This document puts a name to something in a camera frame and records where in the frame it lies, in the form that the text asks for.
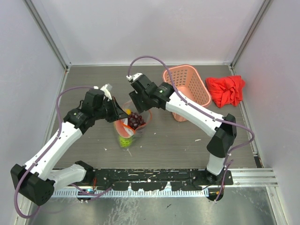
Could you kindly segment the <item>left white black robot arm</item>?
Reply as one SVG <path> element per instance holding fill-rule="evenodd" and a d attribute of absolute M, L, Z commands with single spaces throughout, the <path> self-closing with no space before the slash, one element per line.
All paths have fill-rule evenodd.
<path fill-rule="evenodd" d="M 38 206 L 45 204 L 55 190 L 80 182 L 93 184 L 94 168 L 83 161 L 60 171 L 52 169 L 69 149 L 97 120 L 115 122 L 128 115 L 111 96 L 109 86 L 89 89 L 80 105 L 60 120 L 58 131 L 45 146 L 23 166 L 16 164 L 10 173 L 15 193 L 21 194 Z"/>

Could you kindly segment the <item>clear orange zip top bag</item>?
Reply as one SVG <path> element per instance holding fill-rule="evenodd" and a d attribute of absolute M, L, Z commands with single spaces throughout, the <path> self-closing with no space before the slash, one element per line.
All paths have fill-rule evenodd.
<path fill-rule="evenodd" d="M 152 113 L 150 110 L 139 113 L 131 100 L 121 108 L 128 118 L 115 121 L 113 125 L 119 146 L 127 149 L 143 136 L 146 126 L 152 120 Z"/>

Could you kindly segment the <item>purple toy grapes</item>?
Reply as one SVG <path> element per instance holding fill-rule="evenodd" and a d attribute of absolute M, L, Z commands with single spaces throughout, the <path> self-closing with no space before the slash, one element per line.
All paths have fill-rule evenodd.
<path fill-rule="evenodd" d="M 127 119 L 127 125 L 131 127 L 133 130 L 143 126 L 145 124 L 145 120 L 141 115 L 136 112 L 132 112 Z"/>

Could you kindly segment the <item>green toy custard apple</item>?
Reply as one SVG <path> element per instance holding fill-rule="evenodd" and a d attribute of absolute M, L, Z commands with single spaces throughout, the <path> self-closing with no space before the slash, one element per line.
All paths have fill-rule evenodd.
<path fill-rule="evenodd" d="M 129 138 L 124 138 L 122 136 L 119 136 L 119 145 L 122 148 L 127 148 L 129 147 L 133 142 L 133 138 L 129 137 Z"/>

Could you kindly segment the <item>pink plastic basket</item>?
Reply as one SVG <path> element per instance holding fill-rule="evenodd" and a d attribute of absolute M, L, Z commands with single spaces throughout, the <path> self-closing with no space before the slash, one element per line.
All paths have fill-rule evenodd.
<path fill-rule="evenodd" d="M 169 70 L 178 91 L 205 108 L 210 106 L 211 95 L 195 67 L 184 64 L 170 67 Z"/>

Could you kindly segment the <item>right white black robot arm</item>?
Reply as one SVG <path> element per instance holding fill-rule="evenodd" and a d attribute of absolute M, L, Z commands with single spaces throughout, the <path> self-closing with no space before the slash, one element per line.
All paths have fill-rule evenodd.
<path fill-rule="evenodd" d="M 139 113 L 161 108 L 187 119 L 211 137 L 205 178 L 212 185 L 219 183 L 224 175 L 225 157 L 237 135 L 232 125 L 235 117 L 214 113 L 176 91 L 171 84 L 163 82 L 157 86 L 142 73 L 127 75 L 126 79 L 134 89 L 129 95 Z"/>

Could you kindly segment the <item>yellow toy lemon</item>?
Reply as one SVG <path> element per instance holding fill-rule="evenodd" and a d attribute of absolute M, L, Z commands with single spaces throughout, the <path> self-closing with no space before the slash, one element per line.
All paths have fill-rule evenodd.
<path fill-rule="evenodd" d="M 132 111 L 130 109 L 125 109 L 127 115 L 131 115 Z"/>

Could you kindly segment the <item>toy watermelon slice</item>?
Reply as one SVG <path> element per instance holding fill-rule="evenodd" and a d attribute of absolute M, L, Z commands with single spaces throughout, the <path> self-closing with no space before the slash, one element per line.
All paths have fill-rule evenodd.
<path fill-rule="evenodd" d="M 135 134 L 135 131 L 127 125 L 127 120 L 114 122 L 114 127 L 117 133 L 123 138 L 130 138 Z"/>

